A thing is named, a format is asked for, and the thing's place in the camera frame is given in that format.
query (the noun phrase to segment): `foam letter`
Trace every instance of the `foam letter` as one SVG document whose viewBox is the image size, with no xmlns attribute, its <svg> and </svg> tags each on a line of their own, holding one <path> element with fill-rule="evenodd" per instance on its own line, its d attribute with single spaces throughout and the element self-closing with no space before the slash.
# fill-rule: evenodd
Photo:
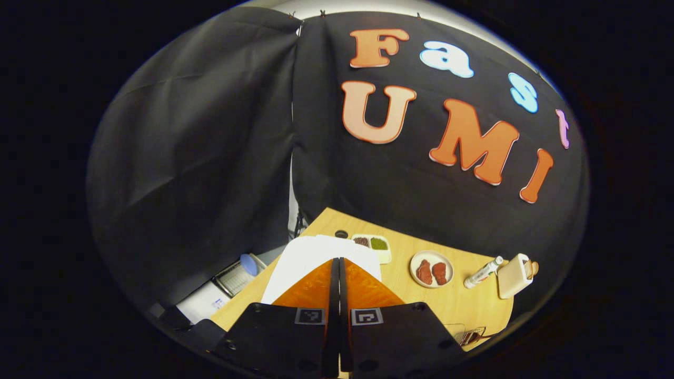
<svg viewBox="0 0 674 379">
<path fill-rule="evenodd" d="M 485 159 L 475 167 L 475 176 L 491 185 L 501 184 L 501 172 L 510 154 L 510 148 L 520 138 L 520 132 L 505 121 L 498 121 L 483 136 L 475 108 L 455 99 L 445 101 L 450 118 L 440 146 L 430 151 L 431 160 L 445 166 L 456 164 L 454 151 L 461 146 L 461 169 L 471 168 L 482 156 Z"/>
<path fill-rule="evenodd" d="M 563 111 L 555 109 L 555 113 L 557 113 L 557 117 L 559 117 L 559 138 L 561 138 L 561 145 L 564 146 L 565 149 L 568 149 L 569 139 L 566 136 L 566 131 L 569 130 L 569 123 L 566 122 Z"/>
<path fill-rule="evenodd" d="M 468 54 L 454 45 L 444 42 L 428 41 L 426 49 L 419 54 L 421 61 L 429 67 L 450 71 L 459 78 L 471 78 L 475 72 L 468 64 Z"/>
<path fill-rule="evenodd" d="M 403 29 L 354 30 L 350 36 L 356 38 L 356 57 L 351 59 L 351 67 L 384 67 L 389 59 L 381 56 L 381 50 L 388 55 L 398 53 L 398 40 L 408 40 L 410 35 Z"/>
<path fill-rule="evenodd" d="M 508 80 L 513 86 L 513 88 L 510 88 L 510 94 L 515 100 L 515 103 L 522 105 L 524 109 L 531 113 L 536 113 L 539 109 L 539 104 L 536 102 L 538 95 L 536 94 L 534 86 L 514 72 L 508 74 Z"/>
<path fill-rule="evenodd" d="M 538 200 L 539 190 L 543 185 L 547 172 L 550 171 L 554 163 L 549 152 L 539 149 L 537 154 L 539 156 L 539 161 L 536 164 L 534 174 L 531 175 L 531 179 L 529 179 L 529 183 L 526 187 L 520 190 L 520 199 L 529 204 L 534 204 L 536 200 Z"/>
<path fill-rule="evenodd" d="M 372 144 L 393 142 L 402 130 L 407 104 L 417 98 L 414 90 L 399 86 L 386 86 L 384 93 L 389 97 L 388 114 L 382 127 L 373 127 L 365 121 L 367 97 L 375 92 L 375 86 L 368 82 L 347 81 L 344 90 L 344 110 L 342 121 L 351 135 Z"/>
</svg>

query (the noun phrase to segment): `white paper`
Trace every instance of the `white paper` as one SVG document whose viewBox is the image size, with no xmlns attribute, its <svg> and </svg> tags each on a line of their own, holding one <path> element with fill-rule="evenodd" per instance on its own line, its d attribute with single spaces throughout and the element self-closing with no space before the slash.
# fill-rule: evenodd
<svg viewBox="0 0 674 379">
<path fill-rule="evenodd" d="M 350 239 L 318 235 L 298 237 L 281 253 L 262 295 L 261 303 L 271 304 L 313 269 L 333 258 L 344 257 L 381 281 L 377 253 Z"/>
</svg>

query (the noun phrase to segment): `white box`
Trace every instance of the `white box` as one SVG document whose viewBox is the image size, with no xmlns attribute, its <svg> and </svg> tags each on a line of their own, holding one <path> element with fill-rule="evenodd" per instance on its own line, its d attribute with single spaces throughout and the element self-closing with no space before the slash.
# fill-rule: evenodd
<svg viewBox="0 0 674 379">
<path fill-rule="evenodd" d="M 496 272 L 499 282 L 499 297 L 508 299 L 515 296 L 526 286 L 531 284 L 534 279 L 527 279 L 524 271 L 524 263 L 529 257 L 524 254 L 517 254 L 508 264 L 499 268 Z"/>
<path fill-rule="evenodd" d="M 196 324 L 204 318 L 210 318 L 228 301 L 229 297 L 213 282 L 208 281 L 189 294 L 176 307 L 192 324 Z"/>
</svg>

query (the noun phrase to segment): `steak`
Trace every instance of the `steak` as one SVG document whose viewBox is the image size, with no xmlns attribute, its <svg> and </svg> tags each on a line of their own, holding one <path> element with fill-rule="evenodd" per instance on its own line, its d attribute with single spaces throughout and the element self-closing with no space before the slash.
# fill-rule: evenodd
<svg viewBox="0 0 674 379">
<path fill-rule="evenodd" d="M 433 284 L 433 275 L 431 275 L 431 264 L 427 260 L 422 260 L 421 265 L 417 269 L 417 278 L 420 281 L 432 285 Z"/>
<path fill-rule="evenodd" d="M 440 262 L 433 265 L 433 276 L 438 285 L 447 283 L 447 265 Z"/>
</svg>

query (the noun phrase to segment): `letter s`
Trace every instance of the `letter s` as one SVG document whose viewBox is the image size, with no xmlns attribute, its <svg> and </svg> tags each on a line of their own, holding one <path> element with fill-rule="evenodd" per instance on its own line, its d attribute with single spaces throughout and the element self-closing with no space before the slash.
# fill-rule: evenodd
<svg viewBox="0 0 674 379">
<path fill-rule="evenodd" d="M 508 74 L 508 80 L 513 86 L 513 88 L 510 88 L 510 94 L 515 103 L 522 105 L 524 109 L 531 113 L 536 113 L 539 109 L 539 104 L 536 102 L 538 95 L 534 86 L 514 72 Z"/>
</svg>

